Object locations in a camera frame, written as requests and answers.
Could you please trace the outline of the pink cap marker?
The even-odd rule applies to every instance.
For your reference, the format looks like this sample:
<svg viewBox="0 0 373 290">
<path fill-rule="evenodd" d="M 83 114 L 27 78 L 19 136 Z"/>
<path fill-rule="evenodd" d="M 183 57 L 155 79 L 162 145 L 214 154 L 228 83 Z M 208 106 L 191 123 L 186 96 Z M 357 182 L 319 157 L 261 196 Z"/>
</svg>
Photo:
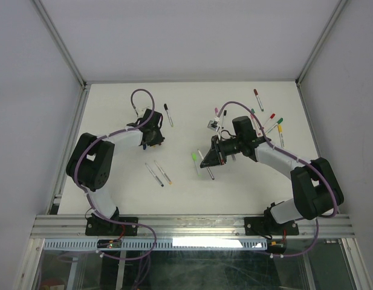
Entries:
<svg viewBox="0 0 373 290">
<path fill-rule="evenodd" d="M 260 130 L 259 130 L 259 127 L 258 127 L 257 121 L 256 121 L 256 119 L 254 118 L 253 114 L 250 114 L 250 118 L 251 118 L 251 122 L 253 123 L 253 127 L 254 127 L 254 129 L 255 129 L 255 131 L 256 131 L 256 135 L 257 135 L 258 137 L 260 137 L 262 134 L 261 134 L 261 132 L 260 132 Z"/>
</svg>

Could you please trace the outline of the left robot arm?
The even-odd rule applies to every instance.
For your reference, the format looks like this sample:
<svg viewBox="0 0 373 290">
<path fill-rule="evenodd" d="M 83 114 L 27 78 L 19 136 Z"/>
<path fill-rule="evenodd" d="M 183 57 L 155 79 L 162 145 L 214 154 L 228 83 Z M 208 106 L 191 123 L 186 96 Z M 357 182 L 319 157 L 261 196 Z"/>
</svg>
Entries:
<svg viewBox="0 0 373 290">
<path fill-rule="evenodd" d="M 111 172 L 113 157 L 126 149 L 141 146 L 146 149 L 161 145 L 163 114 L 146 109 L 135 123 L 129 123 L 117 134 L 98 137 L 81 134 L 66 166 L 66 174 L 87 197 L 98 227 L 105 234 L 114 234 L 119 228 L 119 211 L 105 187 Z"/>
</svg>

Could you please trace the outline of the black cap marker left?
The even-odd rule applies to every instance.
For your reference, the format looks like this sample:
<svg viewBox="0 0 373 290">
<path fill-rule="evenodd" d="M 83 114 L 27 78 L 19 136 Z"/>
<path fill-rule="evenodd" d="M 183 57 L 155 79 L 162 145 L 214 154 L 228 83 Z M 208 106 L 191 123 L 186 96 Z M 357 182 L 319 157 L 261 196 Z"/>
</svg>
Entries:
<svg viewBox="0 0 373 290">
<path fill-rule="evenodd" d="M 166 111 L 167 118 L 168 118 L 168 120 L 169 120 L 169 124 L 170 124 L 170 126 L 171 126 L 171 127 L 174 127 L 174 123 L 173 123 L 173 121 L 172 121 L 172 117 L 171 117 L 171 115 L 170 115 L 170 111 L 169 111 L 169 108 L 168 108 L 167 103 L 164 104 L 164 109 L 165 109 L 165 111 Z"/>
</svg>

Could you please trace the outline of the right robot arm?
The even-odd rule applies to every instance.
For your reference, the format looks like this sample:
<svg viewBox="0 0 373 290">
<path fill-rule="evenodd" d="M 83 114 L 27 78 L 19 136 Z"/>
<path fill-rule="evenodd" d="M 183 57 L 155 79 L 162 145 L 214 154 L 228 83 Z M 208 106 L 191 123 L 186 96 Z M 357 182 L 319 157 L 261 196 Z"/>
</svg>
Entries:
<svg viewBox="0 0 373 290">
<path fill-rule="evenodd" d="M 208 153 L 200 163 L 201 168 L 223 166 L 227 157 L 243 154 L 255 162 L 265 164 L 291 181 L 293 198 L 272 204 L 264 211 L 265 231 L 276 234 L 286 222 L 296 219 L 313 220 L 335 213 L 344 202 L 344 195 L 330 163 L 324 158 L 302 160 L 292 153 L 275 146 L 270 139 L 259 137 L 249 117 L 232 120 L 234 136 L 211 138 Z"/>
</svg>

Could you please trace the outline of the aluminium front rail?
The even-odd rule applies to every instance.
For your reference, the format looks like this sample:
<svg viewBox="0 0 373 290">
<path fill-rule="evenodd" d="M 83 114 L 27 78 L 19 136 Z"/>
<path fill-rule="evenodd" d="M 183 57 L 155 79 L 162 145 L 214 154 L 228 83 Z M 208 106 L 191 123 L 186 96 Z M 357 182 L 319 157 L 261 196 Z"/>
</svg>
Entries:
<svg viewBox="0 0 373 290">
<path fill-rule="evenodd" d="M 302 220 L 268 230 L 262 216 L 251 215 L 141 215 L 125 216 L 132 225 L 107 226 L 84 215 L 39 215 L 30 236 L 32 238 L 106 237 L 124 234 L 130 237 L 151 238 L 156 234 L 164 239 L 172 236 L 252 237 L 262 234 L 273 238 L 310 239 L 315 233 L 321 239 L 354 238 L 355 231 L 349 216 L 338 214 L 331 219 Z"/>
</svg>

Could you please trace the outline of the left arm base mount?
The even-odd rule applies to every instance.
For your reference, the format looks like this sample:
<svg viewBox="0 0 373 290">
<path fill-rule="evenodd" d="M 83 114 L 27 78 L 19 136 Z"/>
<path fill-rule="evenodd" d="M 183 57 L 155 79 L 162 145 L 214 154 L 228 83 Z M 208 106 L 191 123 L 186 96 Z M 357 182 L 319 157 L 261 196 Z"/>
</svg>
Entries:
<svg viewBox="0 0 373 290">
<path fill-rule="evenodd" d="M 91 213 L 85 214 L 86 219 L 86 236 L 136 236 L 138 227 L 136 225 L 119 225 L 108 222 Z"/>
</svg>

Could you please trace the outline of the light green cap marker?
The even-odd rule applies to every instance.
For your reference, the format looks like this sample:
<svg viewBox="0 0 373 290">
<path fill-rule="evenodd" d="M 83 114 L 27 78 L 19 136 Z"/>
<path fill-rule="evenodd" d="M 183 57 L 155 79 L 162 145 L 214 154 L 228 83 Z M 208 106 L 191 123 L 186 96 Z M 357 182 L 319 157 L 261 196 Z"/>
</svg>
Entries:
<svg viewBox="0 0 373 290">
<path fill-rule="evenodd" d="M 199 165 L 198 165 L 198 160 L 197 160 L 197 156 L 196 156 L 195 152 L 192 152 L 192 159 L 193 159 L 193 163 L 194 163 L 194 166 L 195 166 L 196 174 L 198 176 L 201 176 Z"/>
</svg>

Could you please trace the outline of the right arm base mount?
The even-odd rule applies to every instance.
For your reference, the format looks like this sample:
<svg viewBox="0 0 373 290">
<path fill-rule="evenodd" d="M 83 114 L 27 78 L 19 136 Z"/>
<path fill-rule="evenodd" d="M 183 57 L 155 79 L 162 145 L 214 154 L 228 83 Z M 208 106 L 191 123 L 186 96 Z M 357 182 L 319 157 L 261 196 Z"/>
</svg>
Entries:
<svg viewBox="0 0 373 290">
<path fill-rule="evenodd" d="M 244 229 L 246 236 L 261 236 L 271 240 L 273 236 L 298 236 L 299 228 L 294 220 L 283 224 L 277 223 L 271 213 L 271 210 L 276 206 L 273 202 L 262 216 L 245 217 Z"/>
</svg>

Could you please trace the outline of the small black cap marker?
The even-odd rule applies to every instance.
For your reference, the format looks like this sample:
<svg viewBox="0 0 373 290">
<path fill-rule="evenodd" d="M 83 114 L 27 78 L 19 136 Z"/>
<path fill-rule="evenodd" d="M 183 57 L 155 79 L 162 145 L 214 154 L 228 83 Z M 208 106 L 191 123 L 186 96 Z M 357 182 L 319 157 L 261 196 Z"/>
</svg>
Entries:
<svg viewBox="0 0 373 290">
<path fill-rule="evenodd" d="M 224 110 L 221 117 L 221 126 L 224 127 L 224 120 L 227 115 L 227 110 Z"/>
</svg>

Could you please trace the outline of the controller board with LEDs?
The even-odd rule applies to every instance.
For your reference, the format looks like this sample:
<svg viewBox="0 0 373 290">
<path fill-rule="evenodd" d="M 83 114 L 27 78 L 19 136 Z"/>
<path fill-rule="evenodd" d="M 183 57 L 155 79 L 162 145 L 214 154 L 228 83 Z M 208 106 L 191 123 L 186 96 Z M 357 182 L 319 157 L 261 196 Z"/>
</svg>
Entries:
<svg viewBox="0 0 373 290">
<path fill-rule="evenodd" d="M 123 239 L 99 239 L 97 242 L 98 249 L 114 249 L 122 247 Z"/>
</svg>

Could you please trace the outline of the blue marker pen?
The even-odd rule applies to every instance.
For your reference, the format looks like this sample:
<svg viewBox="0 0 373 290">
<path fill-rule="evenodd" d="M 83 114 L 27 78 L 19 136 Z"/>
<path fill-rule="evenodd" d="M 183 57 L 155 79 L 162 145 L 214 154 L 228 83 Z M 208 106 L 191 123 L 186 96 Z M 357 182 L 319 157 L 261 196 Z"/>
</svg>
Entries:
<svg viewBox="0 0 373 290">
<path fill-rule="evenodd" d="M 154 177 L 154 179 L 156 180 L 156 182 L 158 182 L 158 184 L 161 186 L 161 187 L 164 187 L 164 184 L 163 182 L 161 181 L 161 179 L 155 174 L 155 172 L 152 170 L 152 168 L 150 167 L 150 165 L 148 163 L 145 163 L 145 166 L 146 168 L 148 169 L 148 171 L 150 172 L 150 174 Z"/>
</svg>

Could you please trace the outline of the yellow marker pen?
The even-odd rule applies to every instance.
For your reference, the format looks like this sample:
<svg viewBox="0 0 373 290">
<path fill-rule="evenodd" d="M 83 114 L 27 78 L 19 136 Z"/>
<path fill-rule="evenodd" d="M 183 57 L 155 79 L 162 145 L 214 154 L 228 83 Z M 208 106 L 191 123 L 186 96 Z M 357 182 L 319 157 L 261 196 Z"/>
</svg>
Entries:
<svg viewBox="0 0 373 290">
<path fill-rule="evenodd" d="M 154 160 L 154 164 L 157 166 L 157 168 L 159 169 L 159 171 L 161 172 L 161 174 L 164 176 L 164 178 L 167 181 L 167 183 L 169 185 L 172 185 L 171 179 L 168 177 L 168 175 L 166 174 L 166 172 L 164 171 L 164 169 L 160 166 L 160 164 L 156 160 Z"/>
</svg>

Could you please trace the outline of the dark red cap marker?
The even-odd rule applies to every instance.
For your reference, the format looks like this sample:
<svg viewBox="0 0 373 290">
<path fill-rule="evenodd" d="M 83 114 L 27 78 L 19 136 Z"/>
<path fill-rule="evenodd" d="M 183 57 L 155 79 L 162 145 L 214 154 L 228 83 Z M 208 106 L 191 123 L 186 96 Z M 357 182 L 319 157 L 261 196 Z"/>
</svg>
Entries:
<svg viewBox="0 0 373 290">
<path fill-rule="evenodd" d="M 261 102 L 261 99 L 260 99 L 260 96 L 259 96 L 259 93 L 258 93 L 258 90 L 255 88 L 253 90 L 254 94 L 255 94 L 255 97 L 256 97 L 256 100 L 258 102 L 258 105 L 259 105 L 259 108 L 261 110 L 261 112 L 264 112 L 264 107 L 263 107 L 263 104 Z"/>
</svg>

